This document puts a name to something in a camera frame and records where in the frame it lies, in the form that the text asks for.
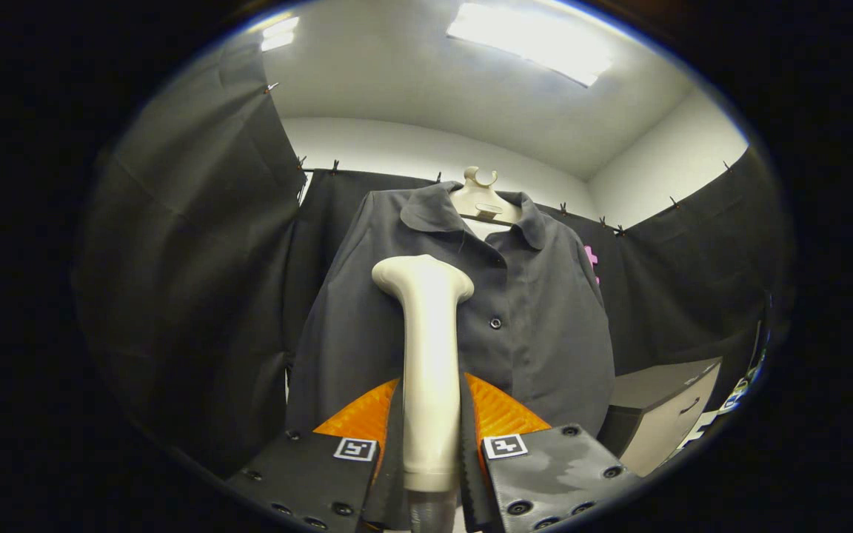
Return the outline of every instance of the white cabinet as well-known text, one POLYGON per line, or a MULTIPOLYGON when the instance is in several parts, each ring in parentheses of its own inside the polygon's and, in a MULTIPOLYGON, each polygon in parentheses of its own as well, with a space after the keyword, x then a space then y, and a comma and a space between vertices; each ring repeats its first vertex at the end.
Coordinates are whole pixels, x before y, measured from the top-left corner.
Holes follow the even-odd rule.
POLYGON ((620 375, 598 440, 631 472, 649 475, 693 429, 719 372, 715 358, 620 375))

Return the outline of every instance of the pink object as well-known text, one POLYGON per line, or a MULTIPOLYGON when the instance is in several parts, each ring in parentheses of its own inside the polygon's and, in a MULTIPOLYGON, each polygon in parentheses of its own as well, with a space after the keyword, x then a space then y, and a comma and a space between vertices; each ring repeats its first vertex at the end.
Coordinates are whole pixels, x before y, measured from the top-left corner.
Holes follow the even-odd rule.
MULTIPOLYGON (((585 253, 588 254, 588 260, 592 262, 592 269, 595 269, 595 265, 598 264, 598 256, 592 253, 592 247, 585 246, 585 253)), ((595 276, 595 282, 601 283, 601 278, 595 276)))

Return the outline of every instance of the clothes hanger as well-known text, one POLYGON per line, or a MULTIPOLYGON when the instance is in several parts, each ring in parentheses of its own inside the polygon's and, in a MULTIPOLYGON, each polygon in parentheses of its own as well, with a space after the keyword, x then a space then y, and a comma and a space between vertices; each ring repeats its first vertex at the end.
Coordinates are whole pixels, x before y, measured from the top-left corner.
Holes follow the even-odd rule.
POLYGON ((463 188, 449 194, 456 212, 464 218, 502 226, 512 226, 517 223, 522 217, 522 209, 502 199, 492 188, 492 184, 498 180, 498 172, 492 171, 492 181, 483 184, 476 179, 476 172, 479 169, 468 167, 463 173, 465 178, 463 188))

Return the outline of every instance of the hanger hook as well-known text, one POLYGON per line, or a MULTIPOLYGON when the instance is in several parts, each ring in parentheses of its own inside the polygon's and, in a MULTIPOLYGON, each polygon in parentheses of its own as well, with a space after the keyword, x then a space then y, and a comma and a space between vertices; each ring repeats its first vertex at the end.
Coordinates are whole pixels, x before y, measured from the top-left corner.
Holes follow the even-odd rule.
POLYGON ((472 180, 473 183, 475 183, 476 185, 478 185, 484 189, 488 189, 489 187, 492 186, 493 183, 495 183, 498 180, 498 172, 492 171, 492 181, 490 181, 489 183, 480 183, 480 181, 478 181, 478 179, 476 179, 476 173, 478 171, 480 171, 480 168, 478 168, 478 167, 466 167, 465 172, 463 172, 463 176, 467 180, 472 180))

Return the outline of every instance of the shirt collar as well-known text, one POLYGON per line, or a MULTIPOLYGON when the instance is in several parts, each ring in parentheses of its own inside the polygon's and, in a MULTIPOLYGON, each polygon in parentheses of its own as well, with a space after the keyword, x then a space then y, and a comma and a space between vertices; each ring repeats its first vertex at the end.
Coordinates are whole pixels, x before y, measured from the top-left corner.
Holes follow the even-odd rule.
MULTIPOLYGON (((463 217, 456 212, 449 194, 463 184, 444 181, 410 193, 406 205, 400 209, 400 220, 417 232, 464 232, 463 217)), ((505 201, 522 208, 522 216, 515 226, 534 249, 545 247, 545 220, 535 202, 525 192, 497 192, 505 201)))

